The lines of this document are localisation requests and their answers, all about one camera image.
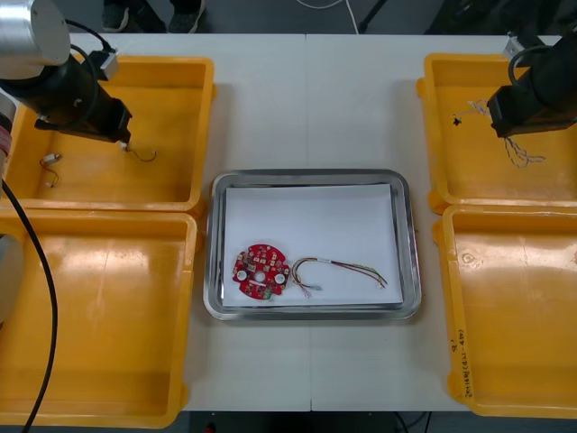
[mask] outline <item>white cable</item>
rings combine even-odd
[[[351,16],[351,21],[353,21],[354,32],[355,32],[355,34],[359,34],[359,28],[357,27],[357,22],[354,19],[354,14],[353,14],[353,9],[351,8],[351,4],[349,3],[349,0],[344,0],[344,2],[346,3],[347,9],[349,10],[349,15]]]
[[[351,4],[349,3],[349,0],[336,0],[336,2],[333,2],[329,5],[324,5],[324,6],[312,6],[312,5],[308,5],[308,4],[304,3],[302,0],[297,0],[297,3],[299,3],[300,5],[303,5],[304,7],[308,7],[309,9],[316,9],[317,11],[322,11],[323,9],[330,9],[331,7],[337,6],[342,2],[346,3],[346,7],[349,10],[349,15],[351,16],[351,21],[353,21],[354,32],[356,34],[359,34],[359,28],[357,27],[357,22],[356,22],[356,19],[354,18],[353,9],[351,8]]]
[[[331,3],[329,5],[325,5],[325,6],[312,6],[312,5],[307,5],[304,2],[301,2],[301,0],[297,0],[297,3],[300,3],[301,5],[303,5],[304,7],[308,7],[309,9],[316,9],[317,11],[321,11],[323,9],[330,9],[333,6],[337,6],[340,3],[342,3],[344,0],[336,0],[336,2]]]

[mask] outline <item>shoe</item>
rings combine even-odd
[[[192,13],[174,12],[169,24],[169,33],[195,33],[198,28],[198,20],[205,11],[205,0],[202,0],[197,11]]]
[[[105,32],[118,33],[128,24],[128,7],[124,5],[106,5],[102,12],[102,26]]]

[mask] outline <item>black cable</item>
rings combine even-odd
[[[526,56],[530,52],[549,51],[551,50],[551,48],[552,47],[550,47],[549,45],[536,45],[535,47],[525,48],[524,50],[521,50],[520,52],[515,54],[508,64],[508,79],[511,82],[511,84],[513,86],[523,88],[515,78],[515,67],[517,66],[519,61],[523,58],[523,56]]]
[[[61,132],[65,132],[69,129],[74,129],[77,126],[82,125],[83,123],[86,122],[86,120],[88,120],[88,118],[90,118],[90,116],[92,115],[92,113],[94,113],[94,110],[96,108],[96,104],[98,103],[98,72],[96,71],[96,66],[94,64],[94,62],[92,61],[92,59],[90,59],[88,57],[88,54],[82,50],[80,47],[78,47],[77,45],[70,45],[70,48],[74,51],[77,51],[78,54],[80,54],[85,62],[87,63],[88,67],[90,68],[90,75],[92,75],[92,99],[90,100],[90,104],[87,108],[87,111],[84,112],[84,114],[79,117],[76,120],[73,120],[71,122],[68,122],[67,124],[50,124],[47,123],[46,125],[49,127],[49,129],[51,129],[52,131],[61,131]]]
[[[394,413],[395,413],[395,417],[400,421],[400,425],[403,426],[403,432],[408,433],[407,424],[405,424],[405,420],[403,419],[403,417],[401,417],[398,414],[398,412],[394,412]]]
[[[64,20],[64,21],[66,22],[66,24],[71,25],[72,27],[78,27],[79,29],[84,30],[86,33],[90,33],[95,38],[100,40],[102,42],[102,48],[104,49],[104,51],[115,52],[115,49],[112,48],[110,43],[108,43],[108,41],[105,38],[100,36],[96,31],[92,30],[90,27],[87,27],[84,24],[77,23],[76,21],[72,21],[72,20]]]
[[[426,412],[421,412],[421,414],[417,417],[417,419],[415,419],[413,422],[411,422],[410,424],[407,424],[407,429],[411,430],[415,425],[417,425],[419,422],[421,422],[423,420],[423,418],[426,417]],[[395,428],[395,431],[397,433],[403,431],[401,428]]]
[[[52,272],[50,271],[50,266],[48,265],[48,259],[46,258],[44,250],[42,250],[42,245],[40,244],[40,240],[38,239],[36,232],[34,232],[34,229],[32,228],[32,224],[30,224],[30,220],[26,216],[24,209],[22,209],[22,206],[20,206],[20,203],[18,203],[16,196],[10,190],[8,184],[6,184],[5,181],[2,181],[2,190],[10,200],[10,203],[12,203],[12,206],[14,207],[16,214],[18,214],[18,217],[22,221],[24,228],[26,228],[26,232],[28,232],[28,236],[30,237],[32,244],[36,249],[36,253],[38,253],[38,256],[40,257],[40,261],[42,263],[42,269],[44,270],[44,274],[46,275],[46,282],[48,283],[48,292],[50,293],[50,304],[52,305],[52,336],[50,338],[50,352],[48,354],[48,362],[46,364],[46,373],[44,374],[42,386],[40,388],[40,391],[38,392],[38,397],[36,398],[36,402],[32,407],[30,416],[28,417],[28,420],[26,421],[26,424],[22,429],[23,433],[27,433],[30,430],[32,423],[34,422],[34,419],[36,418],[38,410],[40,409],[42,400],[44,399],[44,394],[48,389],[50,376],[52,374],[52,366],[54,365],[54,355],[56,354],[56,335],[58,334],[58,300],[56,299],[56,288],[54,287],[54,280],[52,279]]]
[[[433,416],[433,412],[429,412],[429,416],[426,417],[425,431],[423,433],[426,433],[427,431],[429,431],[429,424],[431,423],[431,417],[432,416]]]

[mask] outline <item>small electronic part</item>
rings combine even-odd
[[[46,155],[44,158],[42,158],[42,162],[45,165],[52,165],[60,161],[61,159],[62,155],[60,155],[59,153],[51,153],[50,155]]]
[[[270,299],[281,295],[287,287],[290,267],[277,248],[266,244],[250,246],[236,256],[233,280],[240,283],[240,291],[253,299]]]
[[[327,264],[333,264],[334,266],[338,266],[340,268],[345,268],[349,271],[353,271],[353,272],[358,272],[358,273],[362,273],[363,275],[366,275],[368,277],[373,278],[382,289],[384,289],[386,287],[386,285],[388,284],[387,281],[384,279],[384,277],[378,273],[374,268],[370,268],[368,266],[363,266],[361,264],[354,264],[354,263],[343,263],[343,262],[337,262],[335,260],[327,260],[327,259],[319,259],[316,257],[305,257],[303,259],[299,259],[295,262],[295,264],[293,264],[292,268],[291,268],[291,276],[293,281],[298,285],[298,287],[300,287],[300,289],[303,290],[303,293],[305,294],[305,296],[307,298],[311,298],[313,295],[311,294],[311,290],[321,290],[322,287],[317,285],[317,284],[305,284],[302,279],[300,278],[300,275],[298,275],[298,268],[300,268],[300,266],[303,263],[307,263],[307,262],[317,262],[317,263],[327,263]]]

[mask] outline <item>white paper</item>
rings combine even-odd
[[[224,225],[226,307],[339,305],[402,302],[390,185],[226,190]],[[254,244],[281,250],[291,266],[303,257],[355,263],[377,270],[385,289],[372,278],[327,263],[304,263],[298,274],[318,284],[307,298],[290,281],[282,295],[252,299],[233,280],[238,253]]]

